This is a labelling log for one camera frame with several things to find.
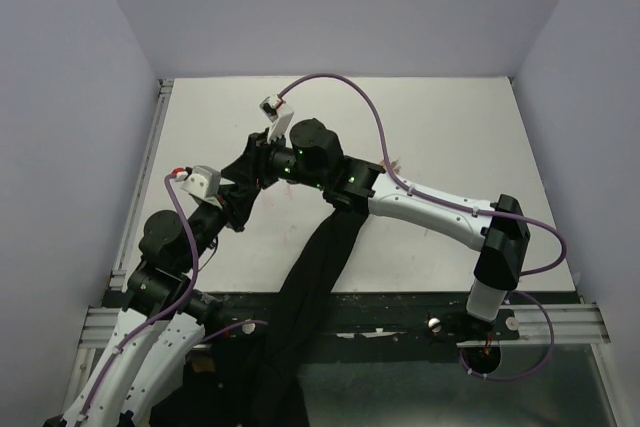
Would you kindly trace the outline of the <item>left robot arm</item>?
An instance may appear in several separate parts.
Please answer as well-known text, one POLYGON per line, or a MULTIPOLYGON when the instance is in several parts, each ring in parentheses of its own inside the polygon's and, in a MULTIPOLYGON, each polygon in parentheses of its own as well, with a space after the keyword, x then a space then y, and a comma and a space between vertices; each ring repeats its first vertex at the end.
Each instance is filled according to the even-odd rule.
POLYGON ((201 254, 218 234, 247 222, 257 187, 222 185, 191 215, 181 206, 148 218, 113 332, 84 388, 48 426, 134 426, 191 347, 214 340, 221 303, 196 290, 201 254))

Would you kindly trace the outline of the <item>mannequin hand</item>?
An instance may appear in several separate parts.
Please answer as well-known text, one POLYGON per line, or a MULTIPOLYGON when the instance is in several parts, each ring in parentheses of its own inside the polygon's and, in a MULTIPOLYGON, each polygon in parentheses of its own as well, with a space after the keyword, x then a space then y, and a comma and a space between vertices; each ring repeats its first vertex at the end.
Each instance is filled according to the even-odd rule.
POLYGON ((401 172, 401 168, 402 168, 400 157, 390 159, 388 162, 382 159, 379 162, 379 165, 384 169, 385 172, 387 172, 388 170, 391 170, 396 175, 398 175, 401 172))

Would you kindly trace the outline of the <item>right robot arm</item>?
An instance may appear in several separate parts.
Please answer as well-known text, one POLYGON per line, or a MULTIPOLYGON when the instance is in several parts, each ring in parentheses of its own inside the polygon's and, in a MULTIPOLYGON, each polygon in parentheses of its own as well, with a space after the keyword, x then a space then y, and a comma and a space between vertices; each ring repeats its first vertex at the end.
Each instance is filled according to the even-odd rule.
POLYGON ((251 134, 222 176, 250 190, 279 180, 315 187, 335 208, 405 221, 478 252, 474 282, 459 317, 471 338, 494 330, 503 300, 518 284, 530 231, 516 198, 503 194, 489 202, 437 192, 420 195, 418 187, 381 166, 345 155, 337 134, 317 119, 295 124, 288 140, 251 134))

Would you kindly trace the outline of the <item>black sleeve forearm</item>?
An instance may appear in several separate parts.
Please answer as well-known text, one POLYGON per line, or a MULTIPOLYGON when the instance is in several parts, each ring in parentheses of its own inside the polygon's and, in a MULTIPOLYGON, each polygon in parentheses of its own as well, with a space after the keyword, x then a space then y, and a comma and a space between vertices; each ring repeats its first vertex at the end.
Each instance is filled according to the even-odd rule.
POLYGON ((297 373, 367 218, 356 211, 331 213, 289 271, 272 305, 266 333, 212 347, 226 386, 226 426, 309 424, 297 373))

